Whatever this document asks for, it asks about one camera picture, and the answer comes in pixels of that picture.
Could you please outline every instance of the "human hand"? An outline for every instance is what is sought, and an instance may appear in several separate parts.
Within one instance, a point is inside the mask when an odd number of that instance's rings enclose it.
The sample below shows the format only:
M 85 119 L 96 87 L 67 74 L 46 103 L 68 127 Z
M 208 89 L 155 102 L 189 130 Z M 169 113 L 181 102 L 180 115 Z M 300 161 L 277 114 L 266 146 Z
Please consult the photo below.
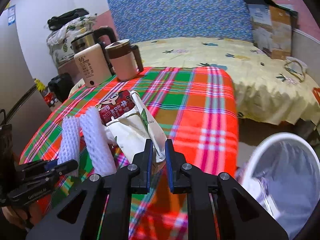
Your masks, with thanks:
M 28 219 L 28 215 L 25 211 L 22 209 L 14 209 L 11 206 L 2 207 L 2 212 L 4 217 L 11 223 L 16 225 L 19 228 L 26 228 L 25 221 Z M 37 202 L 33 202 L 29 206 L 29 213 L 30 213 L 30 222 L 35 225 L 37 224 L 41 219 L 41 211 L 38 206 Z

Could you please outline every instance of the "yellow bedsheet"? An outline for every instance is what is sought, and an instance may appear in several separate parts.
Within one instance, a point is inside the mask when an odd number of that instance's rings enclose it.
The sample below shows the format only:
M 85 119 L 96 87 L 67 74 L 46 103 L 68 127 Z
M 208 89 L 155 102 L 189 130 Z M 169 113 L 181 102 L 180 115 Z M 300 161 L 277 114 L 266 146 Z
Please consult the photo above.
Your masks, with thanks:
M 245 118 L 278 125 L 302 118 L 318 123 L 320 107 L 306 75 L 303 83 L 284 69 L 283 60 L 270 59 L 252 43 L 218 38 L 171 38 L 144 41 L 140 48 L 144 66 L 222 68 L 235 85 L 238 112 Z

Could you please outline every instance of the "paper bag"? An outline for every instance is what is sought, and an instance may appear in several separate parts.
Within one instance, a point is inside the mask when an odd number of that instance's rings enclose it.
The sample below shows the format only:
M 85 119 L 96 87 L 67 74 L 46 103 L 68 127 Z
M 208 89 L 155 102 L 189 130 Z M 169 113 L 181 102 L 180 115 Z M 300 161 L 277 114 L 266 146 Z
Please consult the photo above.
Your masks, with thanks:
M 157 121 L 150 114 L 136 91 L 130 96 L 135 107 L 106 124 L 118 146 L 130 163 L 136 153 L 143 152 L 146 139 L 153 142 L 152 173 L 157 173 L 165 164 L 164 143 L 167 139 Z

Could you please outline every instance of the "black bag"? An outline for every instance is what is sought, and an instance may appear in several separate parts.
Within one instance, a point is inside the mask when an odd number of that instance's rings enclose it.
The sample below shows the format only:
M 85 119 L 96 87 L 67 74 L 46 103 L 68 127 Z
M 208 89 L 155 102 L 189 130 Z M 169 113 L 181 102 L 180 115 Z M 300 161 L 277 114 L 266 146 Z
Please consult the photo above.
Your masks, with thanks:
M 61 29 L 61 27 L 66 23 L 87 14 L 89 14 L 88 11 L 86 11 L 83 8 L 78 8 L 78 9 L 74 9 L 73 11 L 64 13 L 58 17 L 53 16 L 51 19 L 48 20 L 49 29 L 51 31 L 57 31 Z

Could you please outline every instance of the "plaid tablecloth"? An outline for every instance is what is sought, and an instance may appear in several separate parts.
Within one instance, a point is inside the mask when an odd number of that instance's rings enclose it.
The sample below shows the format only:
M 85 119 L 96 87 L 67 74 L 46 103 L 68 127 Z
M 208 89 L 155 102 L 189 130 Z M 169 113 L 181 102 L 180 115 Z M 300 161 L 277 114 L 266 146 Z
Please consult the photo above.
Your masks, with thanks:
M 236 169 L 238 123 L 233 86 L 229 75 L 215 67 L 150 68 L 128 82 L 112 78 L 95 88 L 80 88 L 48 120 L 26 146 L 21 163 L 58 157 L 62 119 L 79 116 L 87 107 L 121 90 L 136 90 L 176 151 L 187 162 L 212 174 Z M 114 154 L 116 166 L 128 164 L 120 149 Z M 64 177 L 51 197 L 41 200 L 46 212 L 68 195 L 71 188 L 93 173 L 81 139 L 79 178 Z M 186 239 L 188 228 L 186 195 L 172 195 L 166 169 L 151 176 L 147 195 L 133 195 L 130 239 Z

